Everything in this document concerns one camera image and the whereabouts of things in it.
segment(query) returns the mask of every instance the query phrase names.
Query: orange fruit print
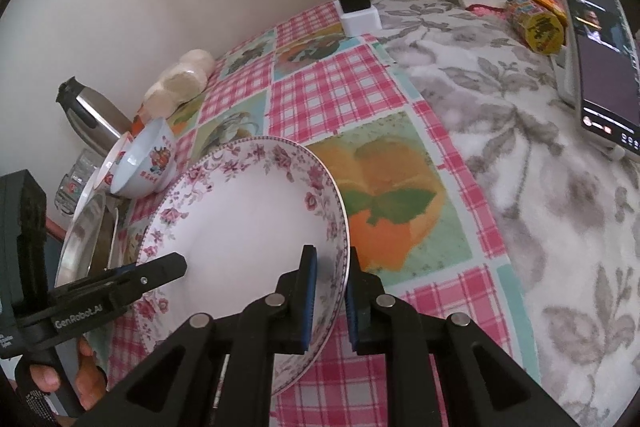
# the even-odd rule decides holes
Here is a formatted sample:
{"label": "orange fruit print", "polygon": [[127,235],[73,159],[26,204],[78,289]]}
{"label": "orange fruit print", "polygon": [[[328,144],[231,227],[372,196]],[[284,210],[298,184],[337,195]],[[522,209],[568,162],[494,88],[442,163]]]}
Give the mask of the orange fruit print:
{"label": "orange fruit print", "polygon": [[363,269],[401,270],[412,248],[435,227],[446,200],[426,152],[394,136],[357,148],[330,138],[310,149],[340,188]]}

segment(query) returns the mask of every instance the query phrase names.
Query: white power adapter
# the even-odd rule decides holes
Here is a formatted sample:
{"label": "white power adapter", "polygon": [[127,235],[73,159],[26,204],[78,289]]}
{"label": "white power adapter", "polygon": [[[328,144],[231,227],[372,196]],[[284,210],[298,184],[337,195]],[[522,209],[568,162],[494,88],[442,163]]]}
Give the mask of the white power adapter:
{"label": "white power adapter", "polygon": [[365,33],[373,33],[382,29],[380,14],[375,6],[351,13],[345,13],[338,0],[334,1],[334,6],[340,16],[342,29],[347,37],[359,37]]}

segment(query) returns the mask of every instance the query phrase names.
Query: phone screen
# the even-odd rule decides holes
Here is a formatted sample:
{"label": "phone screen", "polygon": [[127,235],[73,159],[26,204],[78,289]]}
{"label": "phone screen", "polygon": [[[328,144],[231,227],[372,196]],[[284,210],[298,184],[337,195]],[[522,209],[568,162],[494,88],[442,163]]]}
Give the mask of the phone screen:
{"label": "phone screen", "polygon": [[640,152],[636,44],[618,0],[566,0],[580,68],[580,125]]}

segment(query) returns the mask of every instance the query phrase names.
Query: gray floral bedsheet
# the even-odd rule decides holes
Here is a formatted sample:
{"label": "gray floral bedsheet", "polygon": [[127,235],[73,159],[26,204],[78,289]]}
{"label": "gray floral bedsheet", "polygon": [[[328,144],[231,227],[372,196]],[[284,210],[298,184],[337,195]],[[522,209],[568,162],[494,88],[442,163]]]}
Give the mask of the gray floral bedsheet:
{"label": "gray floral bedsheet", "polygon": [[484,190],[520,278],[542,386],[583,427],[611,426],[640,385],[636,166],[577,133],[548,58],[505,22],[443,0],[373,0],[376,36]]}

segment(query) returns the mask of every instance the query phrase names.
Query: thermos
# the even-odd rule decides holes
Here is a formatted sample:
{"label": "thermos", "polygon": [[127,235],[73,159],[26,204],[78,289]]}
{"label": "thermos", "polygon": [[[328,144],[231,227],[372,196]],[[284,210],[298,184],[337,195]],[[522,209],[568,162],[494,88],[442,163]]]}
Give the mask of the thermos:
{"label": "thermos", "polygon": [[101,156],[131,129],[131,121],[106,97],[71,77],[60,84],[56,97],[74,131]]}

